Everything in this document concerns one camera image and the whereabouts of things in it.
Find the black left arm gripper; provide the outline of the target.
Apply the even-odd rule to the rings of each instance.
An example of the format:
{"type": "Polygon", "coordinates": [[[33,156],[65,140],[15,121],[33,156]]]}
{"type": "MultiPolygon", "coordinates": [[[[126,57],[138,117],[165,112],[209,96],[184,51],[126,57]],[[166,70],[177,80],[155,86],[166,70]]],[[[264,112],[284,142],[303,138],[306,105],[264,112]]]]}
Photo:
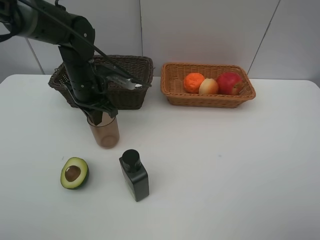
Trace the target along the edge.
{"type": "Polygon", "coordinates": [[[105,92],[98,92],[92,82],[79,83],[70,80],[64,86],[74,103],[94,126],[102,122],[103,113],[107,113],[110,118],[118,115],[118,109],[111,103],[108,95],[105,92]]]}

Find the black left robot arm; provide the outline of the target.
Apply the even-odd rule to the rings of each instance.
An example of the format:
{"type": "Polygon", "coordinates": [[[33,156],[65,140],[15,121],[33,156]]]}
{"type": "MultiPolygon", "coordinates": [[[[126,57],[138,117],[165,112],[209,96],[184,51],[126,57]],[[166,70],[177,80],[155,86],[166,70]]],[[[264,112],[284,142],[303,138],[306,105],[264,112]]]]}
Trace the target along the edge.
{"type": "Polygon", "coordinates": [[[2,0],[0,22],[9,31],[0,36],[1,42],[20,36],[58,46],[69,78],[64,88],[95,125],[102,122],[103,113],[117,116],[107,96],[108,83],[126,74],[113,61],[95,63],[95,30],[85,17],[45,0],[2,0]]]}

